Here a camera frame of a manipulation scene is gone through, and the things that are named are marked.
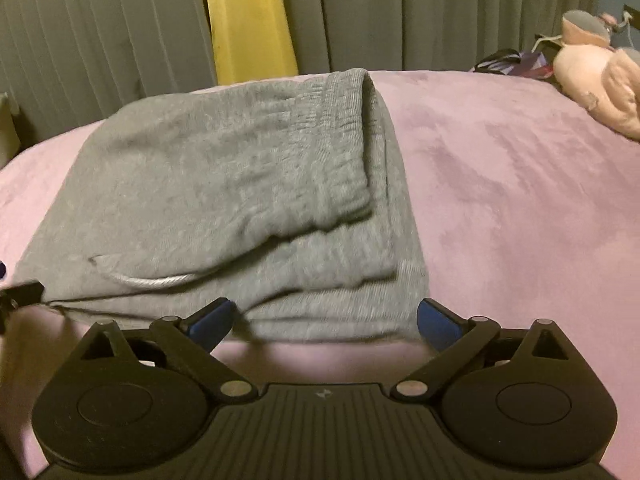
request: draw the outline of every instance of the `pink blanket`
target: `pink blanket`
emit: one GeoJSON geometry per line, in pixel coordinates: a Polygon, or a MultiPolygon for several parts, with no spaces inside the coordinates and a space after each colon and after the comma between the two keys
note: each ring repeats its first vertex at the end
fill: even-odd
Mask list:
{"type": "MultiPolygon", "coordinates": [[[[640,458],[640,144],[593,121],[548,84],[468,73],[374,73],[396,127],[431,295],[463,317],[506,327],[558,322],[614,397],[603,464],[636,478],[640,458]]],[[[11,273],[84,140],[78,128],[0,171],[0,259],[11,273]]],[[[38,392],[84,327],[39,308],[3,344],[0,429],[34,476],[38,392]]],[[[426,359],[391,342],[263,346],[216,355],[257,383],[393,382],[426,359]]]]}

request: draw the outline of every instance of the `black ridged surface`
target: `black ridged surface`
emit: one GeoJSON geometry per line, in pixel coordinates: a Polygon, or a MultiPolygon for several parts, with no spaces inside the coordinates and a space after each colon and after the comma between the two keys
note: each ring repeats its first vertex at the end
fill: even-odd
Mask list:
{"type": "MultiPolygon", "coordinates": [[[[96,478],[53,466],[39,480],[96,478]]],[[[219,410],[191,449],[111,480],[604,480],[589,464],[513,472],[481,462],[442,433],[427,408],[385,397],[376,384],[273,385],[260,399],[219,410]]]]}

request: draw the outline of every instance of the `gray curtain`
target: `gray curtain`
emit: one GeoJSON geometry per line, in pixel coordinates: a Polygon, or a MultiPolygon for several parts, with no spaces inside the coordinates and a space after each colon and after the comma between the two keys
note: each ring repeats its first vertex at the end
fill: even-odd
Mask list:
{"type": "Polygon", "coordinates": [[[468,70],[501,48],[557,34],[594,0],[285,0],[301,73],[468,70]]]}
{"type": "Polygon", "coordinates": [[[23,146],[216,84],[202,0],[0,0],[0,92],[23,146]]]}

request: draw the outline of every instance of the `bed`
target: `bed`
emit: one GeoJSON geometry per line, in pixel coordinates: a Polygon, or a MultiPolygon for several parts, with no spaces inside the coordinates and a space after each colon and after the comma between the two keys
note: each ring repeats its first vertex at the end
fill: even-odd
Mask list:
{"type": "MultiPolygon", "coordinates": [[[[390,112],[430,294],[505,327],[555,320],[618,407],[603,464],[640,466],[640,145],[551,85],[459,72],[373,72],[390,112]]],[[[99,123],[40,143],[0,171],[0,258],[12,270],[99,123]]],[[[1,342],[0,430],[32,478],[46,461],[30,428],[38,392],[86,327],[41,307],[1,342]]],[[[256,383],[402,378],[433,351],[415,342],[223,342],[215,355],[256,383]]]]}

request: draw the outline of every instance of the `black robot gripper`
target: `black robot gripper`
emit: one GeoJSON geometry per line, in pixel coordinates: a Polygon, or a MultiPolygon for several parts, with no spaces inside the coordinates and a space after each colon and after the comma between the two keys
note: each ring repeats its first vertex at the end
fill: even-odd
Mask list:
{"type": "Polygon", "coordinates": [[[34,407],[38,478],[613,478],[615,405],[551,320],[506,330],[423,300],[438,355],[390,389],[259,390],[209,354],[236,315],[219,298],[145,330],[94,324],[34,407]]]}

